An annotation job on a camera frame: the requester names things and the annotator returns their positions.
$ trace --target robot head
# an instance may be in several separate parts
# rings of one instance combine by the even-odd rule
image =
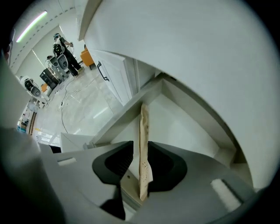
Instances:
[[[59,37],[60,37],[60,34],[59,34],[59,33],[56,33],[56,34],[53,36],[53,38],[54,38],[55,41],[56,41]]]
[[[31,89],[34,87],[34,85],[29,79],[25,80],[24,86],[28,91],[31,91]]]

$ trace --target person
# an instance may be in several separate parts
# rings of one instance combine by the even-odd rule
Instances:
[[[78,72],[81,72],[84,69],[84,67],[79,65],[79,63],[71,54],[71,52],[66,48],[66,45],[73,47],[73,43],[69,43],[67,40],[61,37],[59,33],[56,33],[53,37],[55,40],[54,45],[60,43],[61,46],[64,48],[63,54],[67,58],[69,71],[72,73],[73,76],[77,76]]]

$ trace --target ceiling light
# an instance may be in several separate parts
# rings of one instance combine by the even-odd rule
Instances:
[[[28,27],[22,32],[22,34],[17,39],[17,43],[21,41],[21,39],[24,37],[24,35],[45,15],[47,14],[47,11],[44,11],[42,14],[40,14],[31,24],[28,25]]]

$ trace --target cabinet door handle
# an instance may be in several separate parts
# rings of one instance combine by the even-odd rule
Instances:
[[[97,68],[98,68],[100,74],[102,75],[102,72],[101,72],[100,69],[99,69],[100,66],[101,66],[101,63],[100,63],[100,61],[98,61]],[[108,81],[108,82],[110,81],[106,76],[104,77],[104,76],[102,75],[102,78],[103,78],[105,81]]]

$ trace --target orange chair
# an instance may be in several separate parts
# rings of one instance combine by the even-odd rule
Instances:
[[[89,68],[91,69],[91,65],[93,65],[95,62],[93,61],[89,51],[87,48],[85,48],[84,51],[82,51],[80,58],[83,60],[83,63],[86,66],[89,66]]]

